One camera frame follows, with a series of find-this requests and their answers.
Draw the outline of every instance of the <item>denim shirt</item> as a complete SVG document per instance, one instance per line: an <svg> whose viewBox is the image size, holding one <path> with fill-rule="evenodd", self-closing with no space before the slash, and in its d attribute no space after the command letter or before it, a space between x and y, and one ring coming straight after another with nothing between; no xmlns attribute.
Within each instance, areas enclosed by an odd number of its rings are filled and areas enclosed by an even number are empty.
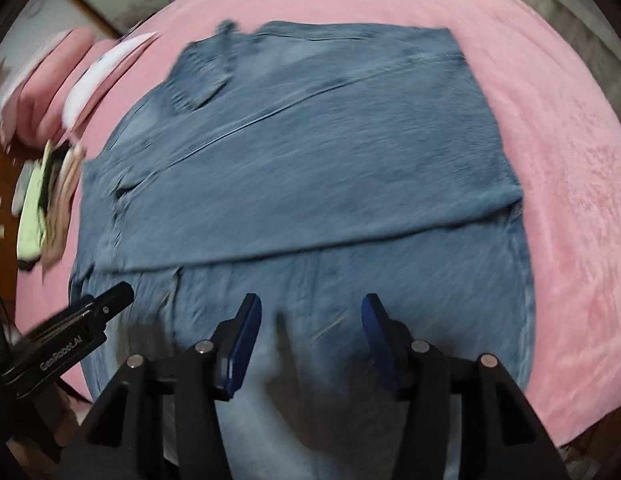
<svg viewBox="0 0 621 480"><path fill-rule="evenodd" d="M82 363L94 396L128 354L179 352L260 295L244 387L219 407L236 479L388 476L402 407L369 359L369 292L415 337L492 352L526 385L522 190L449 30L224 22L124 117L82 190L73 299L136 290Z"/></svg>

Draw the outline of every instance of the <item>folded clothes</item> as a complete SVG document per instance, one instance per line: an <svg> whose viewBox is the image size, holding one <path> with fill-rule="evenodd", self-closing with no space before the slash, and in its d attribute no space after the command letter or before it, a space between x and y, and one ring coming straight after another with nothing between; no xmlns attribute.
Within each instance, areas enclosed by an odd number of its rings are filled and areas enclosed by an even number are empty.
<svg viewBox="0 0 621 480"><path fill-rule="evenodd" d="M52 196L55 186L57 185L57 179L66 154L69 150L70 144L68 142L64 142L50 154L50 162L44 169L44 173L42 175L42 193L39 196L39 207L44 214L48 212L49 205L52 202Z"/></svg>
<svg viewBox="0 0 621 480"><path fill-rule="evenodd" d="M86 150L78 144L66 152L60 167L46 213L46 236L41 257L43 276L62 259L66 250L72 198L79 184L81 163L85 156Z"/></svg>
<svg viewBox="0 0 621 480"><path fill-rule="evenodd" d="M24 208L26 191L28 190L28 184L30 183L33 169L34 162L32 160L25 161L22 171L17 179L17 183L15 184L15 193L13 194L13 202L10 207L10 212L15 218L18 218L21 215L22 209Z"/></svg>
<svg viewBox="0 0 621 480"><path fill-rule="evenodd" d="M94 43L88 27L53 37L18 74L2 100L0 138L34 148L79 134L100 99L158 37L142 34Z"/></svg>
<svg viewBox="0 0 621 480"><path fill-rule="evenodd" d="M447 354L494 353L524 386L521 211L449 30L225 22L85 164L71 298L119 280L136 293L82 362L86 381L95 398L127 355L207 338L255 292L244 387L218 410L234 478L389 478L403 408L379 389L361 301L376 292Z"/></svg>
<svg viewBox="0 0 621 480"><path fill-rule="evenodd" d="M22 215L17 231L17 267L20 270L31 270L42 254L42 242L46 234L46 220L40 209L40 197L44 186L44 175L49 173L52 154L52 143L48 142L42 160L34 164L31 173Z"/></svg>

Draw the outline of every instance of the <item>green cloth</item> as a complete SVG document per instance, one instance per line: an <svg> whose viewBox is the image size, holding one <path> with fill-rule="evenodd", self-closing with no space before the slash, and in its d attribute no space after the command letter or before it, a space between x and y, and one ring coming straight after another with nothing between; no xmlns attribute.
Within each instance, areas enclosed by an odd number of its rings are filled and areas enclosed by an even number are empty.
<svg viewBox="0 0 621 480"><path fill-rule="evenodd" d="M17 232L17 259L23 262L36 262L42 254L42 245L46 236L46 216L39 207L39 199L51 153L52 144L48 142L44 148L42 161L34 164L33 173L28 182Z"/></svg>

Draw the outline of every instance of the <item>metal screw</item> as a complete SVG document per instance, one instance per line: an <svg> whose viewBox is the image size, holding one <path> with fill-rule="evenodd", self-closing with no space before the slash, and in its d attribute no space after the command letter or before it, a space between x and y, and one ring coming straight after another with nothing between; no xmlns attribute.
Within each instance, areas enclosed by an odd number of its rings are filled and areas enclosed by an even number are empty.
<svg viewBox="0 0 621 480"><path fill-rule="evenodd" d="M497 366L497 363L499 361L497 361L497 358L492 355L492 354L484 354L482 355L482 357L479 358L479 361L486 367L486 368L495 368Z"/></svg>
<svg viewBox="0 0 621 480"><path fill-rule="evenodd" d="M215 345L212 343L212 341L209 341L208 339L200 341L194 346L194 349L200 352L200 354L207 354L208 352L212 351L213 348L215 348Z"/></svg>
<svg viewBox="0 0 621 480"><path fill-rule="evenodd" d="M130 368L140 367L144 364L144 357L139 354L133 354L126 360L126 364Z"/></svg>
<svg viewBox="0 0 621 480"><path fill-rule="evenodd" d="M422 339L417 339L411 343L411 350L418 354L425 354L430 350L430 345Z"/></svg>

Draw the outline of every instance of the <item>pink blanket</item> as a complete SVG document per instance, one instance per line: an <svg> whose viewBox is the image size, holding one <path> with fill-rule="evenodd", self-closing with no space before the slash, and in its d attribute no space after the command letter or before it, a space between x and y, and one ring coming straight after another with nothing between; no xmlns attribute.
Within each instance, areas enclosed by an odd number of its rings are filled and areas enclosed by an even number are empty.
<svg viewBox="0 0 621 480"><path fill-rule="evenodd" d="M524 187L537 299L527 397L557 444L621 404L621 127L575 52L519 0L178 0L136 34L160 31L88 124L95 156L124 113L165 78L190 41L223 19L252 30L270 20L449 27L487 96ZM18 279L22 329L66 302L77 244L42 284ZM69 379L86 392L81 371Z"/></svg>

